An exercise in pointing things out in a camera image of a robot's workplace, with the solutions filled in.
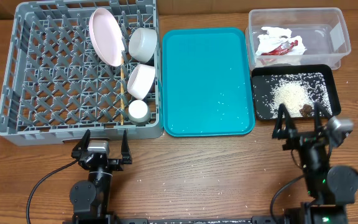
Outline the white rice pile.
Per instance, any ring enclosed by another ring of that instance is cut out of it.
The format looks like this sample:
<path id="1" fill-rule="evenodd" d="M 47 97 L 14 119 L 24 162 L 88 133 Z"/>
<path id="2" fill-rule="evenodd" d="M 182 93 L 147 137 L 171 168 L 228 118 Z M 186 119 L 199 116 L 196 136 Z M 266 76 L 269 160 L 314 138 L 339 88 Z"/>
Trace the white rice pile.
<path id="1" fill-rule="evenodd" d="M 254 76 L 252 90 L 259 120 L 277 119 L 278 107 L 282 103 L 292 118 L 308 118 L 300 114 L 305 104 L 313 107 L 313 116 L 315 102 L 332 112 L 324 76 L 319 72 Z"/>

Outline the red snack wrapper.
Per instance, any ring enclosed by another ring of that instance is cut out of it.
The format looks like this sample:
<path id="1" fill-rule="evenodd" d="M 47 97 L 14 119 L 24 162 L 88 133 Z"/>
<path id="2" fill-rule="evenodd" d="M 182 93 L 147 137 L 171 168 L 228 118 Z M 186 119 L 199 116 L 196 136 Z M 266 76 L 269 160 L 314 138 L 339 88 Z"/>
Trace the red snack wrapper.
<path id="1" fill-rule="evenodd" d="M 273 49 L 270 52 L 262 53 L 262 55 L 285 55 L 289 53 L 294 47 L 298 45 L 298 41 L 293 42 L 286 41 L 279 45 L 277 48 Z"/>

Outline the dark brown food scrap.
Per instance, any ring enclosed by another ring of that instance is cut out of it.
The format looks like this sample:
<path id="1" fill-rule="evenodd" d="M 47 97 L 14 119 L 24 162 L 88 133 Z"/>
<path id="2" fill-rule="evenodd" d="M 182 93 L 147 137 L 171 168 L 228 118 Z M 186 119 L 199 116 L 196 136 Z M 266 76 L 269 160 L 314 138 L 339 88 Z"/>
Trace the dark brown food scrap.
<path id="1" fill-rule="evenodd" d="M 300 114 L 302 115 L 302 117 L 309 117 L 311 116 L 313 112 L 313 107 L 310 105 L 303 105 L 303 107 L 300 109 Z"/>

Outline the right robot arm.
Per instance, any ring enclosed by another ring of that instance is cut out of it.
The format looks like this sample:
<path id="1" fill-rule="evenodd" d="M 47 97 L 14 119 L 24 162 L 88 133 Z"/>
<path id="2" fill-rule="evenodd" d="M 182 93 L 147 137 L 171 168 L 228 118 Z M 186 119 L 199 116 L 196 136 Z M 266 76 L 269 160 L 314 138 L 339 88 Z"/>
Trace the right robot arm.
<path id="1" fill-rule="evenodd" d="M 285 151 L 298 152 L 302 175 L 279 189 L 270 202 L 274 223 L 347 223 L 346 205 L 356 200 L 358 171 L 351 166 L 331 166 L 330 158 L 353 131 L 349 119 L 337 118 L 320 104 L 314 105 L 314 130 L 299 132 L 286 106 L 280 104 L 272 138 L 283 139 Z M 312 201 L 289 208 L 282 217 L 274 214 L 278 196 L 289 186 L 304 179 Z"/>

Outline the wooden chopstick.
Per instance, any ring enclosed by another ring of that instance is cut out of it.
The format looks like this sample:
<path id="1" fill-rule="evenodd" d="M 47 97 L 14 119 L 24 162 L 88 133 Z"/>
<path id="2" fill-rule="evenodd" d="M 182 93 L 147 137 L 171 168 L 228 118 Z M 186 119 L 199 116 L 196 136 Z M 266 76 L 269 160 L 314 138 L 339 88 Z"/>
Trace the wooden chopstick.
<path id="1" fill-rule="evenodd" d="M 124 69 L 123 69 L 123 66 L 124 66 L 124 58 L 121 57 L 121 66 L 120 66 L 120 94 L 121 94 L 121 107 L 124 107 L 124 100 L 122 99 L 122 97 L 124 96 L 124 84 L 123 84 L 123 81 L 124 81 Z"/>
<path id="2" fill-rule="evenodd" d="M 124 95 L 122 93 L 120 93 L 118 95 L 118 97 L 120 98 L 120 122 L 121 122 L 121 126 L 124 125 L 124 120 L 125 120 L 125 104 L 124 104 Z"/>

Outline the white paper cup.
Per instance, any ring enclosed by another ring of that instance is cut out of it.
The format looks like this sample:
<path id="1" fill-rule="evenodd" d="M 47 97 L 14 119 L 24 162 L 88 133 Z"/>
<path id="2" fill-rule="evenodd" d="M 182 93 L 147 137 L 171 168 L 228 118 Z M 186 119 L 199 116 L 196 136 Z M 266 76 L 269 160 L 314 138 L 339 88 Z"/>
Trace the white paper cup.
<path id="1" fill-rule="evenodd" d="M 129 105 L 129 121 L 136 126 L 145 126 L 151 119 L 151 112 L 142 100 L 135 100 Z"/>

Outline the grey bowl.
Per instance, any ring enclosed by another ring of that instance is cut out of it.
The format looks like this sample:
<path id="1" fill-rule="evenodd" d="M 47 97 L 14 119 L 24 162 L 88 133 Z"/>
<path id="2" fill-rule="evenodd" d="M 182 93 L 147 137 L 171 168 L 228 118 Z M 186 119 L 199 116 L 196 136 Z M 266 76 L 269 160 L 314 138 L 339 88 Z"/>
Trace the grey bowl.
<path id="1" fill-rule="evenodd" d="M 154 55 L 157 33 L 154 29 L 138 28 L 131 35 L 129 54 L 140 63 L 147 63 Z"/>

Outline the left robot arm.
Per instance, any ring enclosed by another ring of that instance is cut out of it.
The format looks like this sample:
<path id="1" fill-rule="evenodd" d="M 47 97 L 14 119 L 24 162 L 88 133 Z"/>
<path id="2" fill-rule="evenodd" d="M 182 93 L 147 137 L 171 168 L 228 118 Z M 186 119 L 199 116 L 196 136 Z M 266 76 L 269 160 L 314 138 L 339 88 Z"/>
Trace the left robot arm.
<path id="1" fill-rule="evenodd" d="M 86 180 L 78 181 L 70 190 L 70 202 L 73 204 L 73 223 L 110 223 L 120 222 L 114 212 L 108 211 L 112 173 L 124 170 L 126 164 L 132 164 L 131 152 L 124 131 L 120 159 L 109 157 L 109 143 L 91 140 L 87 130 L 71 152 L 72 158 L 84 170 L 89 172 Z"/>

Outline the large white plate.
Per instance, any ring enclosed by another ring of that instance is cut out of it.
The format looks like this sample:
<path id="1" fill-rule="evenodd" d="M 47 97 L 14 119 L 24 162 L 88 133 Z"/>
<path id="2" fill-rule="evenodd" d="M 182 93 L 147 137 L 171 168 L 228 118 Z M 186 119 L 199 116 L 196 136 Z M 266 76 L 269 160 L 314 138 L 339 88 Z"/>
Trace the large white plate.
<path id="1" fill-rule="evenodd" d="M 122 64 L 121 28 L 115 17 L 105 8 L 97 8 L 89 19 L 89 36 L 98 57 L 106 64 L 118 67 Z"/>

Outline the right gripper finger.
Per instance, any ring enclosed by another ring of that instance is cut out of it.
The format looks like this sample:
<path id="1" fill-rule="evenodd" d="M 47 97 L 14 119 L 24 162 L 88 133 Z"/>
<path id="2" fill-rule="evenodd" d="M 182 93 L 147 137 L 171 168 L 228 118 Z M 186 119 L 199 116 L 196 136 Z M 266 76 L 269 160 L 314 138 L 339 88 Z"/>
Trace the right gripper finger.
<path id="1" fill-rule="evenodd" d="M 297 128 L 286 106 L 282 103 L 278 107 L 278 117 L 273 129 L 273 139 L 290 139 L 297 133 Z"/>
<path id="2" fill-rule="evenodd" d="M 321 132 L 324 129 L 321 118 L 331 119 L 332 114 L 319 102 L 314 103 L 314 131 Z"/>

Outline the white shallow bowl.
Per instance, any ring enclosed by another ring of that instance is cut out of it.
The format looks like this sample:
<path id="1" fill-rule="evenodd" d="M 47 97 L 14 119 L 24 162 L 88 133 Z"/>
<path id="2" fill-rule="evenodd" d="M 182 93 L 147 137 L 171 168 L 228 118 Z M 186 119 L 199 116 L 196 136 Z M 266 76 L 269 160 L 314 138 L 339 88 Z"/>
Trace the white shallow bowl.
<path id="1" fill-rule="evenodd" d="M 127 90 L 137 100 L 143 100 L 151 89 L 154 79 L 155 67 L 138 64 L 129 77 Z"/>

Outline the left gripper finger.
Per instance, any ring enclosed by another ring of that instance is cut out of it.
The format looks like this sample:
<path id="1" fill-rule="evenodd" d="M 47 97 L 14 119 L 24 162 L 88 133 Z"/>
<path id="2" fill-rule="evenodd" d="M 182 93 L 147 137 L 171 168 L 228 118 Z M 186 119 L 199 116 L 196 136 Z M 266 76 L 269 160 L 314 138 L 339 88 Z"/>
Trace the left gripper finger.
<path id="1" fill-rule="evenodd" d="M 80 158 L 82 153 L 84 153 L 87 150 L 88 145 L 90 143 L 90 135 L 91 135 L 91 131 L 87 129 L 81 140 L 72 149 L 71 151 L 72 158 Z"/>
<path id="2" fill-rule="evenodd" d="M 127 131 L 124 130 L 121 144 L 122 164 L 132 164 L 132 156 L 128 145 Z"/>

